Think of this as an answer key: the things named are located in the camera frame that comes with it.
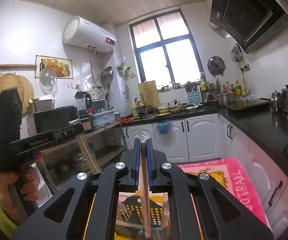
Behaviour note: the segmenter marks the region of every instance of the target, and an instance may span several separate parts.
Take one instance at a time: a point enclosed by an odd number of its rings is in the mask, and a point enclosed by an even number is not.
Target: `pink towel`
[[[247,207],[257,218],[267,225],[266,216],[260,198],[241,163],[235,158],[204,163],[178,165],[183,171],[198,175],[209,173],[232,195]]]

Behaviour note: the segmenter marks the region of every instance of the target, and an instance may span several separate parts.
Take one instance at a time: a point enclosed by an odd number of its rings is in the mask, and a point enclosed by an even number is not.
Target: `green sleeve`
[[[3,212],[0,206],[0,229],[2,232],[11,239],[14,230],[17,228],[15,225]]]

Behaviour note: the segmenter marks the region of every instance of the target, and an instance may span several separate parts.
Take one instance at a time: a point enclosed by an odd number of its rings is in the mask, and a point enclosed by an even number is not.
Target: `window frame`
[[[161,17],[161,16],[164,16],[164,15],[167,15],[167,14],[176,13],[176,12],[179,12],[181,14],[181,16],[182,16],[182,18],[184,20],[184,23],[185,23],[185,25],[186,25],[186,27],[188,29],[188,34],[164,40],[163,37],[162,37],[161,31],[160,31],[158,22],[157,22],[157,18]],[[152,20],[152,19],[154,19],[154,22],[156,24],[157,31],[158,31],[159,36],[160,36],[160,41],[152,43],[152,44],[149,44],[149,45],[146,45],[146,46],[143,46],[143,47],[137,49],[136,48],[135,37],[134,37],[134,32],[133,32],[133,26],[141,24],[141,23],[149,21],[149,20]],[[193,51],[194,51],[194,54],[195,54],[195,57],[196,57],[196,61],[197,61],[199,72],[200,73],[204,72],[203,65],[202,65],[202,62],[200,60],[200,56],[199,56],[199,53],[198,53],[198,50],[197,50],[197,46],[196,46],[195,40],[193,38],[193,35],[191,34],[191,30],[189,29],[189,26],[188,26],[188,24],[186,22],[186,19],[185,19],[184,15],[183,15],[183,13],[182,13],[182,11],[180,9],[164,12],[164,13],[161,13],[161,14],[157,14],[157,15],[151,16],[149,18],[145,18],[143,20],[135,22],[135,23],[130,25],[130,31],[131,31],[131,35],[132,35],[132,41],[133,41],[136,61],[137,61],[137,65],[138,65],[138,68],[139,68],[140,79],[141,79],[142,83],[146,81],[146,77],[145,77],[145,72],[144,72],[144,68],[143,68],[143,64],[142,64],[142,59],[141,59],[140,53],[142,53],[144,51],[147,51],[147,50],[150,50],[150,49],[155,49],[157,47],[162,47],[163,48],[163,51],[164,51],[164,54],[165,54],[165,58],[166,58],[166,63],[167,63],[167,66],[165,66],[165,67],[168,68],[171,81],[175,82],[172,66],[171,66],[171,63],[170,63],[170,60],[169,60],[169,57],[168,57],[168,54],[167,54],[166,46],[165,46],[166,44],[173,43],[175,41],[181,41],[181,40],[187,40],[187,39],[190,40],[191,46],[193,48]]]

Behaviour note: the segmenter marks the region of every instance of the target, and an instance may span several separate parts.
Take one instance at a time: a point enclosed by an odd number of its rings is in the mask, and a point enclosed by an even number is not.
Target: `water heater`
[[[64,28],[62,41],[86,49],[88,46],[95,47],[100,53],[108,53],[116,44],[116,36],[95,23],[74,16]]]

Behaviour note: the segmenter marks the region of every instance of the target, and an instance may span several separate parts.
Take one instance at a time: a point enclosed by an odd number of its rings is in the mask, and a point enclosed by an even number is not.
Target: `wine bottle in picture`
[[[40,63],[40,72],[41,70],[44,68],[44,64],[43,64],[43,59],[41,59],[41,63]]]

